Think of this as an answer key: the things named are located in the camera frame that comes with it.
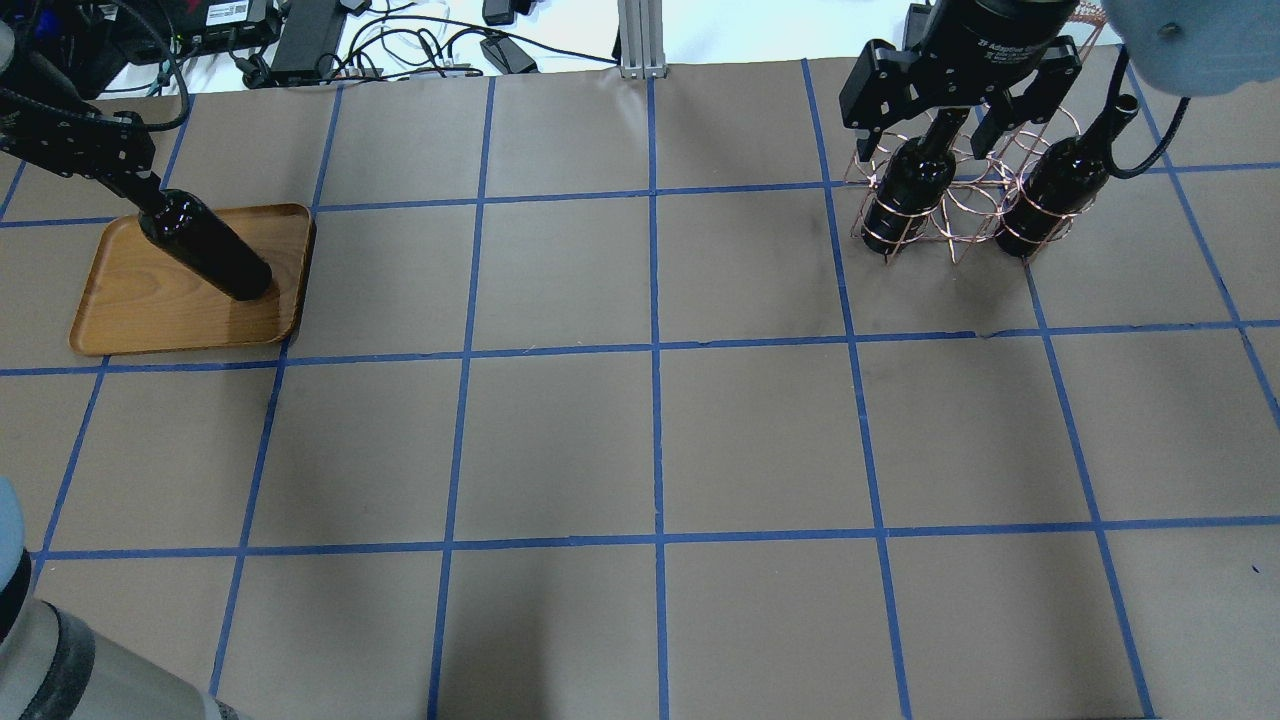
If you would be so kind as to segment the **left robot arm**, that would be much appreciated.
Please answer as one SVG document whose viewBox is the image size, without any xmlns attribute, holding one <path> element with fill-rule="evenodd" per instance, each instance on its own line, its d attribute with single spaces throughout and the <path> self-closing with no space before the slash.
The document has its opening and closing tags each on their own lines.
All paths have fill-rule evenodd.
<svg viewBox="0 0 1280 720">
<path fill-rule="evenodd" d="M 204 201 L 165 190 L 154 135 L 182 127 L 180 110 L 150 123 L 104 114 L 37 47 L 44 6 L 3 27 L 3 151 L 60 176 L 96 181 L 137 211 L 145 238 L 237 301 L 261 299 L 270 266 Z M 243 712 L 104 637 L 35 596 L 36 561 L 23 547 L 20 502 L 3 482 L 3 716 L 5 719 L 241 719 Z"/>
</svg>

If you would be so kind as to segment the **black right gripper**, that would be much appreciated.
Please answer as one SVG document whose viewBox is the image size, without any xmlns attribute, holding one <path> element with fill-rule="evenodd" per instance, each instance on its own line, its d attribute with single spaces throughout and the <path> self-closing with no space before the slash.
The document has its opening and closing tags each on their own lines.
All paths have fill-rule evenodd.
<svg viewBox="0 0 1280 720">
<path fill-rule="evenodd" d="M 936 106 L 975 106 L 984 118 L 970 141 L 987 159 L 1007 132 L 1047 123 L 1082 72 L 1071 36 L 1060 36 L 1076 1 L 937 1 L 922 41 L 901 50 L 865 44 L 838 94 L 842 123 L 858 137 L 856 159 L 872 159 L 883 133 Z M 1010 86 L 1036 69 L 1014 97 Z"/>
</svg>

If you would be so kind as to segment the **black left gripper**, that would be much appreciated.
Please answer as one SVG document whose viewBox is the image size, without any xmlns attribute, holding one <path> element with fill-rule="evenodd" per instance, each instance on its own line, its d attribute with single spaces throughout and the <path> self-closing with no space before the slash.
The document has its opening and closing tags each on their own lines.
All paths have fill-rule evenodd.
<svg viewBox="0 0 1280 720">
<path fill-rule="evenodd" d="M 3 152 L 55 176 L 95 179 L 140 213 L 161 210 L 155 143 L 142 117 L 136 111 L 91 117 L 93 122 L 72 120 L 4 100 Z"/>
</svg>

